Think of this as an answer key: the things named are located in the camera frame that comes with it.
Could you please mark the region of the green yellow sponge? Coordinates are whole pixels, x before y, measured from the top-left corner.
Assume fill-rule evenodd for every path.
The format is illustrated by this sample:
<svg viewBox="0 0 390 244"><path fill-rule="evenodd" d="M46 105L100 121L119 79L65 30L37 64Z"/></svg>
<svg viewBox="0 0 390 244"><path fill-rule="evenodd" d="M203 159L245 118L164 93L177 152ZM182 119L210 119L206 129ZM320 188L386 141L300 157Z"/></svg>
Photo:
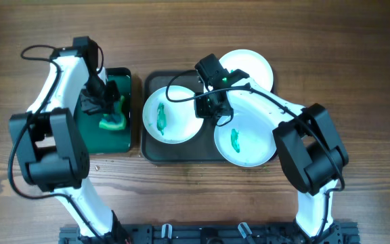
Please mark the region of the green yellow sponge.
<svg viewBox="0 0 390 244"><path fill-rule="evenodd" d="M123 104L125 97L120 96L119 100L113 104L113 110L111 113L103 114L99 122L99 128L109 131L124 130L127 125L126 116L123 113Z"/></svg>

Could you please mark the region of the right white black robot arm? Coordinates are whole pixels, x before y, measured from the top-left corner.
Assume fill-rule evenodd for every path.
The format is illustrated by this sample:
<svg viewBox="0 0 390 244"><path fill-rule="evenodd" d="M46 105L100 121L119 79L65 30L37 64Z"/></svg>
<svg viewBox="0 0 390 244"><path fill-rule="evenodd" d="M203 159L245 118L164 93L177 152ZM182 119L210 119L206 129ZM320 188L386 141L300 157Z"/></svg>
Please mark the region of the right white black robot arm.
<svg viewBox="0 0 390 244"><path fill-rule="evenodd" d="M194 68L206 89L194 96L197 117L233 119L242 112L272 126L282 171L298 192L297 226L312 243L322 242L333 224L332 196L344 191L343 168L349 162L327 109L279 98L247 72L225 68L214 54Z"/></svg>

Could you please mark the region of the white plate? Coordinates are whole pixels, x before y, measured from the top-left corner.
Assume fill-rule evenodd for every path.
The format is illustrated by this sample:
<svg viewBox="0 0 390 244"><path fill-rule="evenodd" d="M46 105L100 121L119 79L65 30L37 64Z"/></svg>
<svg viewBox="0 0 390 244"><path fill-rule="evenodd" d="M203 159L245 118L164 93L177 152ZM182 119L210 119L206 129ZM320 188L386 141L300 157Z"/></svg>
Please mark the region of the white plate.
<svg viewBox="0 0 390 244"><path fill-rule="evenodd" d="M146 100L142 121L147 132L159 142L180 144L192 139L201 129L203 119L196 117L194 102L182 102L194 92L172 85L153 92Z"/></svg>
<svg viewBox="0 0 390 244"><path fill-rule="evenodd" d="M236 49L222 56L219 62L229 72L240 69L249 74L264 90L273 91L274 72L261 54L249 49Z"/></svg>
<svg viewBox="0 0 390 244"><path fill-rule="evenodd" d="M214 142L224 159L241 167L263 165L276 156L276 145L269 120L235 112L218 120Z"/></svg>

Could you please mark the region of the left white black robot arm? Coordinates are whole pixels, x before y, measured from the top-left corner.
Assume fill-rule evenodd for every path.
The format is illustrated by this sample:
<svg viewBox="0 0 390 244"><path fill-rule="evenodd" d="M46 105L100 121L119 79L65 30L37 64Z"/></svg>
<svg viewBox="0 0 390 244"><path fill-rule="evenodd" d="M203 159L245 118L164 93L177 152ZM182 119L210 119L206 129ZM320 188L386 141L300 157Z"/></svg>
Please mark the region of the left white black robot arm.
<svg viewBox="0 0 390 244"><path fill-rule="evenodd" d="M108 80L103 51L90 37L50 49L43 59L50 71L39 96L25 113L9 119L9 184L24 199L59 200L77 222L81 243L130 243L88 178L89 153L74 120L80 106L87 115L103 115L102 129L123 130L125 97Z"/></svg>

